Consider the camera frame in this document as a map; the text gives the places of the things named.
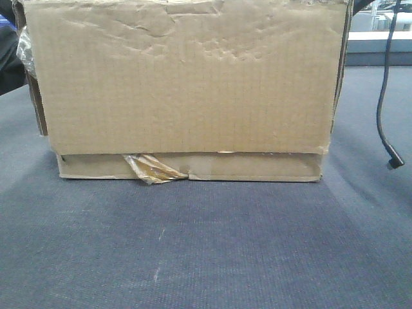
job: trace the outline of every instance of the corrugated cardboard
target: corrugated cardboard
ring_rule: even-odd
[[[163,153],[154,156],[185,175],[176,179],[314,182],[321,177],[319,154]],[[69,154],[57,156],[57,161],[63,178],[138,178],[119,154]]]
[[[348,7],[343,0],[26,1],[51,146],[63,156],[323,155]],[[203,176],[259,178],[221,174]]]

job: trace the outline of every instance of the dark object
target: dark object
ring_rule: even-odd
[[[0,15],[3,15],[15,26],[15,15],[13,13],[11,0],[0,0]]]
[[[386,50],[385,50],[385,70],[384,70],[384,78],[382,81],[382,88],[380,89],[380,95],[378,100],[378,107],[376,110],[376,125],[378,128],[378,133],[382,144],[384,145],[386,151],[391,156],[389,160],[389,167],[392,169],[397,169],[398,167],[405,164],[401,156],[397,153],[395,148],[390,144],[389,140],[385,137],[385,134],[382,130],[382,123],[380,121],[380,114],[382,113],[382,104],[385,97],[386,86],[388,85],[388,76],[389,76],[389,58],[390,58],[390,51],[391,51],[391,43],[393,32],[395,31],[395,26],[397,23],[398,12],[400,8],[400,0],[397,0],[395,7],[393,9],[393,19],[391,23],[391,28],[389,29],[388,40],[386,42]]]
[[[24,84],[24,66],[15,54],[18,41],[9,26],[0,28],[0,95]]]
[[[353,14],[355,15],[357,12],[359,12],[372,2],[373,0],[355,0],[355,3],[353,4]]]

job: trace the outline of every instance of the plastic wrap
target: plastic wrap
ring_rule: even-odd
[[[32,43],[30,42],[27,26],[24,26],[21,30],[19,45],[17,46],[17,56],[20,58],[27,72],[36,79],[37,77],[36,70],[34,68]]]

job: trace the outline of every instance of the box flap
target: box flap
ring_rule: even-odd
[[[344,1],[24,3],[61,154],[325,153]]]

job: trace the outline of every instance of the clear plastic tape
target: clear plastic tape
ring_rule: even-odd
[[[137,177],[148,185],[189,177],[189,175],[163,164],[151,154],[124,154],[123,157]]]
[[[16,54],[20,58],[27,72],[36,79],[37,77],[36,70],[34,68],[32,43],[30,42],[30,36],[28,35],[27,26],[24,26],[21,30]]]

